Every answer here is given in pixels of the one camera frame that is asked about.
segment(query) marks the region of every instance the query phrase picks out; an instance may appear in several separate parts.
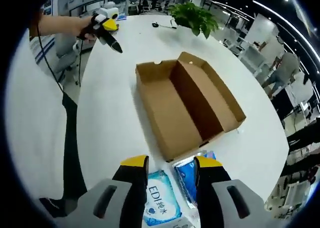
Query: black cable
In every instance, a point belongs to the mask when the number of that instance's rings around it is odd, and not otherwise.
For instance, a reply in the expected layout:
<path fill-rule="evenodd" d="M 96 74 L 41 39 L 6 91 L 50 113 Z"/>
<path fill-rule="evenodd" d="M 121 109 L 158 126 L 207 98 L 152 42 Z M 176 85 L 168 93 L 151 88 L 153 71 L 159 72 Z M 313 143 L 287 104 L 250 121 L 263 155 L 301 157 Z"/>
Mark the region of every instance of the black cable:
<path fill-rule="evenodd" d="M 59 84 L 59 82 L 58 82 L 58 80 L 57 80 L 57 78 L 56 78 L 56 76 L 55 76 L 55 73 L 54 73 L 54 71 L 51 69 L 51 67 L 50 67 L 50 65 L 49 65 L 49 62 L 48 62 L 48 60 L 47 60 L 47 57 L 46 57 L 46 54 L 45 54 L 45 50 L 44 50 L 44 47 L 42 46 L 42 42 L 41 42 L 41 38 L 40 38 L 39 25 L 36 26 L 36 32 L 37 32 L 37 34 L 38 34 L 38 39 L 39 39 L 39 43 L 40 43 L 40 47 L 41 47 L 41 51 L 42 51 L 42 54 L 43 54 L 45 63 L 46 63 L 46 65 L 48 66 L 48 68 L 49 68 L 49 70 L 50 70 L 50 72 L 51 72 L 51 74 L 52 74 L 52 76 L 53 76 L 56 84 L 57 84 L 58 87 L 59 87 L 59 89 L 60 89 L 60 90 L 62 91 L 62 93 L 64 94 L 65 92 L 64 92 L 64 90 L 61 88 L 61 86 L 60 86 L 60 84 Z"/>
<path fill-rule="evenodd" d="M 80 69 L 81 69 L 81 51 L 82 51 L 82 46 L 84 45 L 84 40 L 81 41 L 81 48 L 80 48 L 80 57 L 79 57 L 79 74 L 78 74 L 78 80 L 79 80 L 79 87 L 81 87 L 81 81 L 80 81 Z"/>

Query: office desk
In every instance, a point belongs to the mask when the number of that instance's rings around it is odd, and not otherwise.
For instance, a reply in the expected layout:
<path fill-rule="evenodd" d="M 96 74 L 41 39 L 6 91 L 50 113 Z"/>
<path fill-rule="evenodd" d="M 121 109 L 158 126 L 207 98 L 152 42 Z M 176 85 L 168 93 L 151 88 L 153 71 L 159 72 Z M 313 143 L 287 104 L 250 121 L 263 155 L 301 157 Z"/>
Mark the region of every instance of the office desk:
<path fill-rule="evenodd" d="M 232 179 L 240 179 L 264 201 L 273 190 L 288 155 L 285 132 L 266 93 L 249 70 L 212 36 L 177 39 L 171 16 L 129 16 L 115 38 L 123 53 L 97 41 L 89 57 L 77 110 L 77 144 L 88 189 L 111 178 L 128 157 L 150 156 L 149 171 L 168 174 L 182 213 L 189 208 L 159 154 L 136 85 L 136 64 L 177 59 L 182 51 L 207 60 L 237 99 L 246 120 L 237 129 L 203 146 L 214 151 Z"/>

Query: table surface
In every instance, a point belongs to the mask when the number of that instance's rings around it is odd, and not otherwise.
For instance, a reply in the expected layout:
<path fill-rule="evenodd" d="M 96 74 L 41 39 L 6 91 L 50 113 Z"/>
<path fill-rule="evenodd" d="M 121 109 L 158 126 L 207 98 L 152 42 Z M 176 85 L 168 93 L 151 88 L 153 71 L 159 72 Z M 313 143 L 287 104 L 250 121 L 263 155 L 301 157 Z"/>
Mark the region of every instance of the table surface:
<path fill-rule="evenodd" d="M 182 213 L 188 212 L 170 165 L 161 157 L 136 85 L 136 64 L 194 54 L 216 70 L 246 120 L 236 130 L 203 146 L 214 151 L 232 179 L 239 179 L 266 201 L 278 181 L 289 146 L 272 103 L 249 70 L 222 44 L 201 34 L 181 37 L 170 26 L 171 16 L 129 16 L 119 21 L 114 37 L 123 53 L 97 41 L 86 65 L 77 109 L 78 155 L 88 189 L 112 178 L 120 162 L 146 154 L 149 171 L 164 170 Z"/>

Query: green leaves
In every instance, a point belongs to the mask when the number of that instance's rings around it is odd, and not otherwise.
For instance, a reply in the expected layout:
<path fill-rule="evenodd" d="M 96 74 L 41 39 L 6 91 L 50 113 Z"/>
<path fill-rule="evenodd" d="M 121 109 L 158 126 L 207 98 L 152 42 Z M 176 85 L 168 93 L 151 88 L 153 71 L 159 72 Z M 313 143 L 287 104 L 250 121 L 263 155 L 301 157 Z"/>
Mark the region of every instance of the green leaves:
<path fill-rule="evenodd" d="M 211 31 L 219 29 L 214 16 L 208 10 L 198 7 L 191 2 L 177 4 L 170 7 L 169 11 L 177 25 L 191 28 L 195 36 L 198 36 L 202 32 L 205 38 L 208 39 Z"/>

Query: open cardboard box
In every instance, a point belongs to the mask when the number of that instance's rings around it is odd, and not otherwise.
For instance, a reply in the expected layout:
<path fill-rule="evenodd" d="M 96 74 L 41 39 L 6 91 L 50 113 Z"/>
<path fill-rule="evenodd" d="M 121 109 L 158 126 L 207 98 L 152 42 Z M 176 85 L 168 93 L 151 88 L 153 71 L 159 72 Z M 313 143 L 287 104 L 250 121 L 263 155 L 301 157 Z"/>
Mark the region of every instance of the open cardboard box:
<path fill-rule="evenodd" d="M 166 161 L 238 128 L 246 116 L 215 70 L 187 52 L 136 65 L 137 87 Z"/>

